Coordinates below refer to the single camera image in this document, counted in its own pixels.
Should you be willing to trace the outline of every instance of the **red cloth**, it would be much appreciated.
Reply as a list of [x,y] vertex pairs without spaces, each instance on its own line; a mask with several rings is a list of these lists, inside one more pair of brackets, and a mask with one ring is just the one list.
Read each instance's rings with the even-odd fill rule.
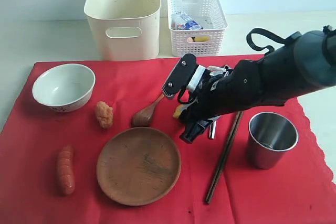
[[[234,66],[243,58],[198,58],[204,66]],[[244,113],[224,175],[210,205],[203,203],[227,137],[232,114],[217,123],[214,140],[207,133],[193,144],[179,139],[183,125],[172,118],[176,100],[162,100],[152,126],[173,138],[182,158],[180,177],[162,199],[126,207],[103,194],[96,179],[98,155],[105,143],[130,127],[132,115],[153,102],[178,59],[141,62],[81,61],[96,74],[91,100],[71,113],[56,113],[32,97],[32,85],[45,70],[64,62],[36,63],[0,135],[0,223],[336,223],[336,187],[296,99],[285,107],[259,107]],[[113,106],[113,126],[99,127],[98,101]],[[257,112],[275,111],[297,127],[298,145],[276,167],[258,170],[245,159],[248,121]],[[57,152],[75,149],[75,192],[57,190]]]

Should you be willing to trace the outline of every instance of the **brown plate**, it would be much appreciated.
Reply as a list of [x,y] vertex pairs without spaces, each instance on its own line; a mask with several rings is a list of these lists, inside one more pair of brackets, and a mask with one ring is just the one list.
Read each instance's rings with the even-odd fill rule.
[[180,170],[180,152],[169,136],[153,128],[136,127],[104,146],[98,157],[97,180],[111,199],[140,206],[165,196]]

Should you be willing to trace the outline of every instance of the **white basket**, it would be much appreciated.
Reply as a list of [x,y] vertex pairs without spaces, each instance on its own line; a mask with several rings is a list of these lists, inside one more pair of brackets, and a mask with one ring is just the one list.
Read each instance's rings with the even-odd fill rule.
[[161,0],[86,0],[93,38],[104,60],[146,60],[159,54]]
[[[195,56],[217,55],[222,44],[224,30],[227,28],[219,0],[167,0],[167,2],[173,55],[178,57],[188,53]],[[171,15],[175,12],[186,12],[203,27],[203,30],[171,29]],[[187,41],[190,37],[200,36],[207,37],[208,41]]]

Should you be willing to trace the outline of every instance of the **wooden chopstick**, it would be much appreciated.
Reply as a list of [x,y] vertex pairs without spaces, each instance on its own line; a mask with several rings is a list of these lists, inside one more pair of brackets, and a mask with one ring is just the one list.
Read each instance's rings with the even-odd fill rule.
[[239,111],[236,114],[236,117],[235,117],[235,120],[233,122],[231,131],[230,131],[229,136],[226,140],[226,143],[225,143],[225,146],[223,148],[222,154],[220,155],[221,157],[219,158],[219,161],[217,163],[214,177],[212,179],[211,185],[209,187],[208,193],[207,193],[206,198],[205,198],[205,202],[207,204],[210,204],[210,201],[211,201],[212,197],[214,196],[214,192],[215,192],[216,186],[218,184],[219,177],[220,177],[220,175],[222,173],[222,170],[223,170],[223,167],[224,167],[224,165],[227,161],[227,157],[229,156],[230,150],[232,148],[233,140],[236,136],[236,133],[237,133],[240,121],[242,119],[242,116],[243,116],[243,111]]

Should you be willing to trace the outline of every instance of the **wooden spoon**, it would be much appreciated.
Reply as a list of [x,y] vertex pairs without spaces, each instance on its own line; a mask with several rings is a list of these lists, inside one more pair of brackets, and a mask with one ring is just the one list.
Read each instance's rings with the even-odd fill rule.
[[137,112],[132,117],[131,122],[132,127],[148,127],[153,120],[155,107],[163,97],[164,97],[163,94],[160,95],[159,98],[157,98],[155,102],[153,102],[151,105]]

